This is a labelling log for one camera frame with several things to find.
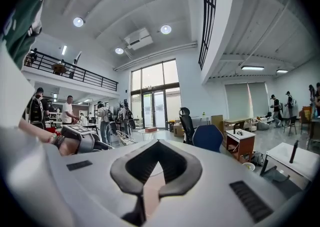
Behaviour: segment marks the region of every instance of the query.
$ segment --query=bottle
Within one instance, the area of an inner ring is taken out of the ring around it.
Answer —
[[[295,158],[296,151],[297,151],[297,148],[298,148],[298,142],[299,142],[299,141],[296,140],[296,142],[294,143],[294,146],[293,146],[291,158],[290,158],[290,161],[289,161],[289,163],[291,163],[291,164],[294,162],[294,158]]]

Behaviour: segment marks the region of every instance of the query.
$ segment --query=door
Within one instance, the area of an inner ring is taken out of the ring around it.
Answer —
[[[144,128],[166,128],[166,101],[164,91],[143,94],[143,122]]]

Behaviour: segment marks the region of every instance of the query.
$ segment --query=ceiling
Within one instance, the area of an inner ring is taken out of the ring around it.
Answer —
[[[211,80],[238,76],[275,77],[319,52],[316,35],[297,0],[244,0],[242,10]],[[262,66],[263,71],[243,71]]]
[[[73,25],[76,17],[84,19],[82,27]],[[39,50],[61,58],[60,47],[67,45],[72,49],[70,57],[82,51],[81,57],[95,56],[112,67],[190,43],[193,37],[188,0],[45,0],[41,21],[43,34],[36,43]],[[170,25],[172,32],[162,34],[163,25]],[[128,35],[143,28],[150,33],[152,44],[129,49],[131,59],[125,53],[115,53],[116,48],[128,46]]]
[[[36,82],[34,87],[43,88],[44,97],[54,98],[54,94],[57,94],[57,99],[59,101],[66,101],[68,96],[73,97],[73,103],[84,102],[86,99],[92,99],[91,102],[98,101],[101,99],[105,99],[106,97],[103,95],[87,93],[79,90],[69,89],[65,87],[54,86],[46,83]]]

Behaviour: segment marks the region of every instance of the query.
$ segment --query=green shirt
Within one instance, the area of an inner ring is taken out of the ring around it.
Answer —
[[[0,41],[17,65],[22,68],[24,59],[42,30],[41,12],[44,0],[20,0],[9,16],[0,34]]]

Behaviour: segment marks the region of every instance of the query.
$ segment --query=white bowl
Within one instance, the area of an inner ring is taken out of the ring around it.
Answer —
[[[256,166],[254,164],[250,163],[250,162],[245,162],[242,165],[245,166],[246,168],[248,168],[251,171],[256,169]]]

